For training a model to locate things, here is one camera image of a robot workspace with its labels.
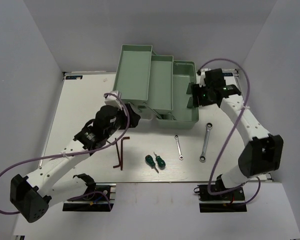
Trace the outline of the green plastic toolbox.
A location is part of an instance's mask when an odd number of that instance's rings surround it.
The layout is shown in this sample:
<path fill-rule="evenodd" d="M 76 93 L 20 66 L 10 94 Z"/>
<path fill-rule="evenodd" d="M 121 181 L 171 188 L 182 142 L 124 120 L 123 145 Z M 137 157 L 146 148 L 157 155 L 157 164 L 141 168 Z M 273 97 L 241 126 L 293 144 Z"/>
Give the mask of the green plastic toolbox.
<path fill-rule="evenodd" d="M 192 129 L 200 115 L 187 108 L 189 83 L 196 83 L 192 61 L 158 55 L 151 45 L 122 45 L 113 90 L 143 120 L 156 120 L 166 129 Z"/>

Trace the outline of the large silver ratchet wrench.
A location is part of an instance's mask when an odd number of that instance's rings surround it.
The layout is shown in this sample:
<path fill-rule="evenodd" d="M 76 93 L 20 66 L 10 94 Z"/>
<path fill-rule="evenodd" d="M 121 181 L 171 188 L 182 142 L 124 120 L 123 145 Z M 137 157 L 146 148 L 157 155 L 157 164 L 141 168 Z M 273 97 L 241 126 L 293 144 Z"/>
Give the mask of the large silver ratchet wrench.
<path fill-rule="evenodd" d="M 202 147 L 202 152 L 201 155 L 199 156 L 199 161 L 201 163 L 204 163 L 206 161 L 206 152 L 207 152 L 207 147 L 208 147 L 208 142 L 209 142 L 209 137 L 211 130 L 213 128 L 213 124 L 208 122 L 206 125 L 206 131 L 205 131 L 205 136 L 204 136 L 204 142 L 203 142 L 203 147 Z"/>

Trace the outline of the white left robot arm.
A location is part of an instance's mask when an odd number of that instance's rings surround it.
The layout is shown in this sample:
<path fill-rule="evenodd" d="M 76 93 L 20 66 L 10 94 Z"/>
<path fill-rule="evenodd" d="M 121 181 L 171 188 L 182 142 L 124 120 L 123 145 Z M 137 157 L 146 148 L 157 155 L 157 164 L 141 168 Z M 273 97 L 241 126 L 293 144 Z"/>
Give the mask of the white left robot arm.
<path fill-rule="evenodd" d="M 10 202 L 28 223 L 34 223 L 59 202 L 79 195 L 86 200 L 93 198 L 95 181 L 89 175 L 72 173 L 65 184 L 61 184 L 60 179 L 96 151 L 103 150 L 116 131 L 135 128 L 140 119 L 129 104 L 122 108 L 102 106 L 59 156 L 50 157 L 46 164 L 25 176 L 17 174 L 12 178 Z"/>

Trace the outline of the thin brown hex key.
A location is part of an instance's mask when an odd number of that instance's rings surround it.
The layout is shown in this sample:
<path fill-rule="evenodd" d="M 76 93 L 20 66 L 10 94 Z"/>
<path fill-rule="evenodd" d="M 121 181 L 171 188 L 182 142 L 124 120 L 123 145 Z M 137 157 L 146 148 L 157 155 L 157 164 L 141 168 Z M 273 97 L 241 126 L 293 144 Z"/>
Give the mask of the thin brown hex key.
<path fill-rule="evenodd" d="M 116 153 L 117 153 L 118 164 L 112 166 L 113 169 L 121 167 L 121 155 L 120 155 L 120 151 L 119 151 L 118 142 L 115 143 L 115 148 L 116 148 Z"/>

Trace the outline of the large brown hex key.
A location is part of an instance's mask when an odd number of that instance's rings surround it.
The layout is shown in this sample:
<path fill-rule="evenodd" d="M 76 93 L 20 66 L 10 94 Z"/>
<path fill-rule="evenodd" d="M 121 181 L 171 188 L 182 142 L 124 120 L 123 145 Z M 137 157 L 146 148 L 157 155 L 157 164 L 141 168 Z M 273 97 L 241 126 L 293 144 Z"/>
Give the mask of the large brown hex key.
<path fill-rule="evenodd" d="M 124 160 L 124 140 L 129 140 L 130 136 L 125 136 L 120 140 L 120 170 L 123 170 L 123 160 Z"/>

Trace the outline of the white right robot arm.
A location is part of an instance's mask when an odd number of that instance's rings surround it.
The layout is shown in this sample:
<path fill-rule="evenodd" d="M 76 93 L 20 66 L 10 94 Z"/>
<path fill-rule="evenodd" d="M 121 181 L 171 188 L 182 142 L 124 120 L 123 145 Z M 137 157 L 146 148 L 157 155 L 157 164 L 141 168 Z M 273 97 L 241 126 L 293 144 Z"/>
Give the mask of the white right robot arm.
<path fill-rule="evenodd" d="M 250 179 L 279 169 L 284 140 L 260 124 L 247 106 L 248 98 L 235 84 L 226 83 L 222 69 L 199 70 L 198 74 L 199 83 L 187 89 L 191 106 L 217 105 L 232 121 L 231 132 L 238 131 L 244 143 L 237 165 L 207 187 L 210 195 L 226 200 Z"/>

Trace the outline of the green stubby phillips screwdriver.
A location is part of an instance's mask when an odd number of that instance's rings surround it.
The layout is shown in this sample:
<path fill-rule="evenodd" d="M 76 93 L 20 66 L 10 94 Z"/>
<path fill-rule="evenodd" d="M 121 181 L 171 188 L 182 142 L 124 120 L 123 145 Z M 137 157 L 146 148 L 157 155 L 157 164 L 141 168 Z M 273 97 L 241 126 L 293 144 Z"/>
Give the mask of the green stubby phillips screwdriver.
<path fill-rule="evenodd" d="M 153 158 L 151 155 L 146 155 L 145 156 L 145 162 L 152 168 L 154 169 L 157 173 L 159 173 L 158 169 L 156 168 L 156 163 L 154 162 Z"/>

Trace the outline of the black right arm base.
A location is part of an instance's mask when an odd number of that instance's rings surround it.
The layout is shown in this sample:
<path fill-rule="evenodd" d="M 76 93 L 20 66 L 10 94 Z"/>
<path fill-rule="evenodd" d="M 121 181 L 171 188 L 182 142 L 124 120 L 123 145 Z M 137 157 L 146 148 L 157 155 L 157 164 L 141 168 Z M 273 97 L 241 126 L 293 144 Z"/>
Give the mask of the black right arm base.
<path fill-rule="evenodd" d="M 193 189 L 198 195 L 199 210 L 201 213 L 244 213 L 247 212 L 246 197 L 243 184 L 231 192 L 211 195 L 208 184 L 199 184 Z"/>

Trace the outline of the small silver ratchet wrench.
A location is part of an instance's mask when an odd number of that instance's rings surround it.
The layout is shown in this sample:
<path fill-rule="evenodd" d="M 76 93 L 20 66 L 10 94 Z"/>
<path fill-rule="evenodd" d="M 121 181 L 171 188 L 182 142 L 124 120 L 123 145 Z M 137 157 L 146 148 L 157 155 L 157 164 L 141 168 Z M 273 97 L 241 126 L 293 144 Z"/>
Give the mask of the small silver ratchet wrench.
<path fill-rule="evenodd" d="M 176 134 L 174 136 L 174 138 L 175 138 L 177 149 L 178 149 L 179 159 L 182 161 L 184 159 L 184 157 L 182 155 L 182 150 L 181 150 L 181 146 L 180 146 L 179 136 Z"/>

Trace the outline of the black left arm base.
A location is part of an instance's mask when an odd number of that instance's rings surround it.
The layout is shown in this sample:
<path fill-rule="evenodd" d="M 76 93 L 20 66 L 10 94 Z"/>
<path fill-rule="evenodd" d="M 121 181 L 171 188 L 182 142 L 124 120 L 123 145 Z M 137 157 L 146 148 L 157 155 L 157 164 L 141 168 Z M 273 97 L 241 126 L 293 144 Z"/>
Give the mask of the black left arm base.
<path fill-rule="evenodd" d="M 84 182 L 85 191 L 74 199 L 63 203 L 63 212 L 110 212 L 115 203 L 116 184 L 96 183 L 85 173 L 74 175 L 73 179 Z"/>

